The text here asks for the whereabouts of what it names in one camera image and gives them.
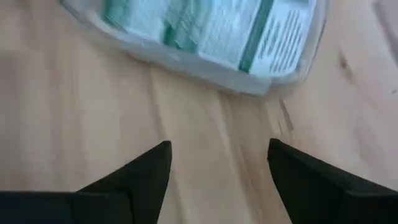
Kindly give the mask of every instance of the black object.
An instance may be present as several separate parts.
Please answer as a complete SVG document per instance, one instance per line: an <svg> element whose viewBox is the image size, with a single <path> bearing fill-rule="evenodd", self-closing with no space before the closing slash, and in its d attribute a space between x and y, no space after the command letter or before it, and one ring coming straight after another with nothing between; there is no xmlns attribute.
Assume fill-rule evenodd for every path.
<svg viewBox="0 0 398 224"><path fill-rule="evenodd" d="M271 139L272 178L293 224L398 223L398 192Z"/></svg>
<svg viewBox="0 0 398 224"><path fill-rule="evenodd" d="M155 224L171 161L165 141L78 192L0 192L0 223Z"/></svg>

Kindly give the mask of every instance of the green stripe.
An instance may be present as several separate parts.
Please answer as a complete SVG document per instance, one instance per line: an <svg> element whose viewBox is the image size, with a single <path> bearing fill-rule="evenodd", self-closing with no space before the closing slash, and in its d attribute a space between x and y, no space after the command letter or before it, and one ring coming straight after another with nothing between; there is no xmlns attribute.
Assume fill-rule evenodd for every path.
<svg viewBox="0 0 398 224"><path fill-rule="evenodd" d="M111 26L124 29L130 18L130 0L104 0L103 20Z"/></svg>
<svg viewBox="0 0 398 224"><path fill-rule="evenodd" d="M273 3L274 0L261 0L256 20L254 21L248 43L246 44L241 63L239 65L239 70L242 72L249 73L250 71L251 65L253 64L254 56L260 44L262 33L266 28L269 17L268 15L271 11Z"/></svg>

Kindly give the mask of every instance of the wooden surface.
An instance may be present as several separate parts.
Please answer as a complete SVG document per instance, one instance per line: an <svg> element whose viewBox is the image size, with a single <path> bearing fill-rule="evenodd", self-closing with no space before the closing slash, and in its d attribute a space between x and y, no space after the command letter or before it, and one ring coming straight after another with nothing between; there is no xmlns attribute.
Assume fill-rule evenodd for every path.
<svg viewBox="0 0 398 224"><path fill-rule="evenodd" d="M269 138L398 190L398 69L370 0L334 0L284 100L228 95L99 49L52 1L0 2L0 189L78 190L163 139L159 223L289 223Z"/></svg>

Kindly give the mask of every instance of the transparent plastic tray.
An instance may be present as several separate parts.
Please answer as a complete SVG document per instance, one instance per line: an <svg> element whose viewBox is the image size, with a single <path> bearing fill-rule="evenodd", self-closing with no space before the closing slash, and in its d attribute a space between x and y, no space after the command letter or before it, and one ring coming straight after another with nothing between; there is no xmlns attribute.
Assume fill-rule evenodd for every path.
<svg viewBox="0 0 398 224"><path fill-rule="evenodd" d="M192 52L188 48L184 49L183 44L178 45L178 41L172 42L171 44L164 44L155 38L157 37L156 35L149 35L152 30L157 29L157 26L152 29L150 19L153 18L150 17L147 19L145 16L148 16L148 13L154 11L156 6L161 4L161 2L163 4L172 5L178 1L179 0L61 0L60 3L67 12L78 19L82 28L86 30L86 33L94 41L99 41L101 45L111 45L117 49L128 52L133 57L140 60L161 65L181 75L211 83L224 90L256 96L266 95L271 87L276 89L283 88L305 80L311 69L323 34L329 3L329 0L180 0L184 2L184 4L186 4L185 2L192 2L192 4L205 4L206 7L208 7L206 4L211 4L212 15L216 19L213 18L212 21L207 22L207 27L210 26L209 24L213 27L223 26L220 29L223 29L224 33L221 30L218 33L217 29L213 29L211 30L211 34L209 34L210 32L207 33L206 41L202 41L201 44L197 44L195 40L191 41L190 43L194 42L201 46L200 50ZM233 4L236 5L237 2L241 3L241 5L239 7L233 6ZM132 10L132 4L141 4L138 5L143 8L140 9L140 13L143 15L141 20L148 22L147 27L151 27L151 29L146 29L146 27L143 26L143 28L141 28L143 32L136 32L136 30L134 30L135 24L137 24L137 27L142 27L143 23L141 21L137 22L137 20L141 18L138 16L136 16L138 19L135 18L135 21L132 22L132 19L129 20L128 16L127 20L126 16L111 16L112 19L109 19L109 8L112 7L112 4L122 3L127 5L127 9L123 8L123 12ZM153 6L148 9L148 4L153 4ZM257 44L256 52L254 52L256 54L253 53L251 59L253 59L253 57L255 58L250 61L251 63L249 65L251 66L246 66L246 68L251 70L249 71L247 69L244 71L244 69L241 68L245 67L245 65L243 67L234 67L234 65L228 64L229 62L225 63L225 60L219 60L219 55L225 54L225 51L229 50L228 46L231 46L233 43L223 39L222 41L218 40L217 43L212 42L208 44L210 46L203 46L205 45L204 43L211 42L209 37L212 38L216 35L224 35L222 38L226 38L226 36L228 36L225 34L225 27L228 25L226 24L228 21L220 16L220 14L226 13L223 15L224 17L231 17L232 15L232 20L237 20L239 24L239 21L242 21L242 15L247 15L247 12L250 12L250 4L258 4L256 6L259 8L253 13L255 16L253 16L251 26L263 28L261 29L262 32L260 32L261 38L257 39L257 42L254 42ZM300 14L300 10L296 10L300 9L298 7L301 6L300 4L310 4L313 7L311 11L313 14L307 16L310 18L307 24L304 22L300 23L300 16L303 15L302 13ZM269 6L269 10L267 11L268 14L264 13L264 15L262 15L260 11L266 11L267 5ZM234 10L237 12L235 17L234 14L230 13L233 7L235 7ZM179 21L183 21L183 23L190 21L186 19L186 14L187 13L179 14ZM265 23L258 26L256 25L256 19L261 19L261 16ZM196 27L199 26L197 21L191 24L194 24ZM251 33L248 34L249 40L252 34L256 33L251 31ZM232 34L231 36L241 37L240 35ZM223 44L226 47L224 46L224 48L221 49L221 53L219 53L220 50L212 51L212 48L217 46L216 44ZM241 58L245 57L245 53L247 53L247 49L249 48L248 45L249 44L246 44L246 50L244 52L242 51L243 53L240 55Z"/></svg>

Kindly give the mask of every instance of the green and white package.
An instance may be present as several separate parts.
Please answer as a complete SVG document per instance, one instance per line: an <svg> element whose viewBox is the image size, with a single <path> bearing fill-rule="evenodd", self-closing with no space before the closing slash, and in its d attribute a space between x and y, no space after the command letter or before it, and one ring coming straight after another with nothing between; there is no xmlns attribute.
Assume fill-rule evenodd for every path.
<svg viewBox="0 0 398 224"><path fill-rule="evenodd" d="M265 95L301 80L327 0L98 0L67 9L136 57L229 90Z"/></svg>

